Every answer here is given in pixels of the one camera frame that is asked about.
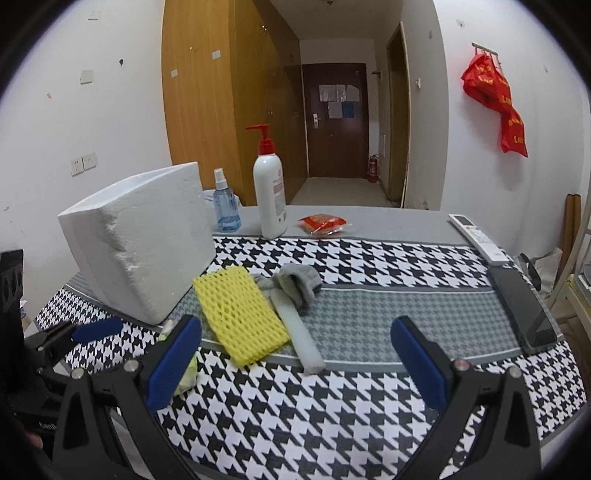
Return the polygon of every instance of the tiled floor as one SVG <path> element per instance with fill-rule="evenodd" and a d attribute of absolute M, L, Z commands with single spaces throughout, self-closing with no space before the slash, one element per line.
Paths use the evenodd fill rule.
<path fill-rule="evenodd" d="M 357 205 L 362 207 L 391 207 L 379 183 L 365 179 L 306 180 L 292 205 Z"/>

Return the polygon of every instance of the white pump bottle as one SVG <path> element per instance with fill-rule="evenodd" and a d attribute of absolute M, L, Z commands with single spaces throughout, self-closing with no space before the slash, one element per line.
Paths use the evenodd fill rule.
<path fill-rule="evenodd" d="M 287 230 L 283 166 L 281 159 L 275 155 L 273 142 L 268 138 L 269 125 L 254 125 L 246 129 L 254 128 L 262 133 L 258 148 L 259 156 L 252 169 L 262 236 L 276 238 Z"/>

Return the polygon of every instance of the styrofoam box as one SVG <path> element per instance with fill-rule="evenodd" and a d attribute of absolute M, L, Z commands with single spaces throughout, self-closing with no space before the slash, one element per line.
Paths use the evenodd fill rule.
<path fill-rule="evenodd" d="M 196 163 L 121 180 L 59 221 L 97 298 L 150 325 L 165 320 L 215 256 Z"/>

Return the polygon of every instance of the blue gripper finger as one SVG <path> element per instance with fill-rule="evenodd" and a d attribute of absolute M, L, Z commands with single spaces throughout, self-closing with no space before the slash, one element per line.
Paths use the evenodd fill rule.
<path fill-rule="evenodd" d="M 168 406 L 200 343 L 201 322 L 191 317 L 147 380 L 144 403 L 152 415 Z"/>
<path fill-rule="evenodd" d="M 72 340 L 78 343 L 94 342 L 121 333 L 122 329 L 123 321 L 117 317 L 110 317 L 98 322 L 78 325 L 72 332 Z"/>
<path fill-rule="evenodd" d="M 398 317 L 390 328 L 392 346 L 417 386 L 427 407 L 443 411 L 447 407 L 447 381 L 426 350 L 427 342 L 411 319 Z"/>

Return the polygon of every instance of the white air conditioner remote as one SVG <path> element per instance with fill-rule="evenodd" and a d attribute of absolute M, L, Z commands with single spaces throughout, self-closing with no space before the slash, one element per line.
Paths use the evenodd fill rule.
<path fill-rule="evenodd" d="M 511 260 L 485 233 L 463 215 L 450 214 L 456 228 L 474 245 L 489 265 L 502 265 Z"/>

